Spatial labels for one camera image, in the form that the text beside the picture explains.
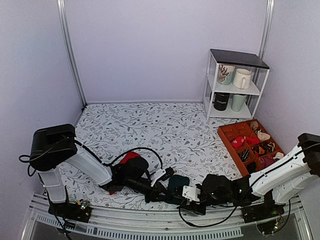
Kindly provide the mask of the dark green reindeer sock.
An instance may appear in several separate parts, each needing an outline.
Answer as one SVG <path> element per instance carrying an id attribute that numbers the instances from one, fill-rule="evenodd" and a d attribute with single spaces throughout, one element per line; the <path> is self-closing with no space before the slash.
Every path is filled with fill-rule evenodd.
<path id="1" fill-rule="evenodd" d="M 182 175 L 173 175 L 168 182 L 167 191 L 171 194 L 172 198 L 165 202 L 173 205 L 180 205 L 185 199 L 183 197 L 183 187 L 189 186 L 190 179 Z"/>

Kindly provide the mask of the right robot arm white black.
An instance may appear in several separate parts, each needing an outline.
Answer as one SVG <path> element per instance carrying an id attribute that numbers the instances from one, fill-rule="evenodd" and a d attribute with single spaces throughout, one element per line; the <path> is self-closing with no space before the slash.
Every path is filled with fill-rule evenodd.
<path id="1" fill-rule="evenodd" d="M 204 216 L 208 206 L 245 207 L 269 197 L 258 208 L 262 218 L 269 218 L 319 176 L 320 137 L 303 133 L 288 154 L 260 171 L 236 180 L 208 174 L 196 187 L 184 186 L 180 209 Z"/>

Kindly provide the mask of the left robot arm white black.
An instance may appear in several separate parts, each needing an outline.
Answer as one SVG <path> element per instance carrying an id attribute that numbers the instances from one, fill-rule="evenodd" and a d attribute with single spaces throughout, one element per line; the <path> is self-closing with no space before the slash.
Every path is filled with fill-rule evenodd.
<path id="1" fill-rule="evenodd" d="M 75 211 L 67 200 L 68 192 L 58 170 L 58 165 L 64 162 L 82 171 L 110 194 L 130 188 L 143 194 L 146 203 L 171 200 L 173 196 L 162 182 L 174 174 L 173 169 L 161 167 L 150 173 L 149 163 L 137 150 L 130 149 L 112 162 L 104 163 L 76 139 L 73 125 L 63 124 L 35 131 L 29 165 L 40 175 L 50 201 L 63 217 L 70 217 Z"/>

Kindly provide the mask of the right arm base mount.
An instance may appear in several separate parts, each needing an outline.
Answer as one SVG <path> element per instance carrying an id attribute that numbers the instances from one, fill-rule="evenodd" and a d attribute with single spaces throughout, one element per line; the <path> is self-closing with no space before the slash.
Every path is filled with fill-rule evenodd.
<path id="1" fill-rule="evenodd" d="M 272 235 L 278 232 L 286 220 L 283 218 L 284 205 L 277 205 L 273 199 L 273 191 L 270 190 L 263 197 L 263 203 L 246 206 L 241 209 L 245 223 L 251 223 L 269 218 L 274 218 L 271 222 L 259 223 L 256 225 L 258 231 L 263 235 Z"/>

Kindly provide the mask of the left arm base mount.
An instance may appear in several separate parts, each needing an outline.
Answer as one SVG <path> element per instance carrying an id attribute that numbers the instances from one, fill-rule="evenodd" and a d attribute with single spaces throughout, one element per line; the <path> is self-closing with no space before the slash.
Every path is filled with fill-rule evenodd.
<path id="1" fill-rule="evenodd" d="M 64 220 L 73 220 L 82 223 L 88 223 L 91 217 L 92 208 L 88 200 L 80 199 L 77 202 L 70 202 L 68 192 L 65 189 L 65 200 L 59 203 L 52 201 L 49 192 L 47 193 L 49 209 L 48 213 Z"/>

